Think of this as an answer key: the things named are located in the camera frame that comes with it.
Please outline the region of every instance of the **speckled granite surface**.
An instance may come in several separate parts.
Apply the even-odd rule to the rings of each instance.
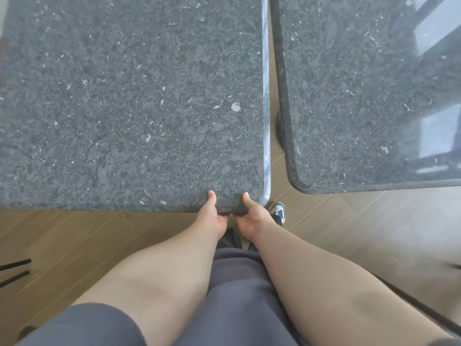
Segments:
[[[270,192],[261,0],[10,0],[1,206],[219,211]]]
[[[289,178],[461,185],[461,0],[271,0]]]

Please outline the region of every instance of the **sneaker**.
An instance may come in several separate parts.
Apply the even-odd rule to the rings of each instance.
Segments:
[[[271,215],[278,215],[282,220],[282,223],[285,223],[285,205],[281,202],[273,203],[269,209],[269,214]]]

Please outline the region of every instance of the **person's right arm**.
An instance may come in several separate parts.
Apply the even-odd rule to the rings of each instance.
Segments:
[[[278,226],[248,193],[236,216],[260,252],[280,300],[313,346],[422,346],[450,336],[376,277]]]

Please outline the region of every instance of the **wooden floor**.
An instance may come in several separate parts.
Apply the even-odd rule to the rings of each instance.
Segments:
[[[279,109],[271,57],[271,117]],[[272,138],[271,201],[285,228],[349,258],[461,323],[461,187],[305,195],[286,177]],[[71,304],[131,253],[186,228],[194,214],[0,211],[0,264],[31,258],[31,274],[0,289],[0,344]],[[0,272],[0,281],[24,270]]]

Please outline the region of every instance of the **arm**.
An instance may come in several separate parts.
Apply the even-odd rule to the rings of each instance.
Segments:
[[[421,346],[449,338],[372,274],[277,226],[247,193],[236,217],[258,248],[280,300],[313,346]]]
[[[105,303],[128,314],[147,345],[169,346],[206,296],[218,239],[228,216],[209,199],[192,226],[163,243],[127,257],[74,304]]]

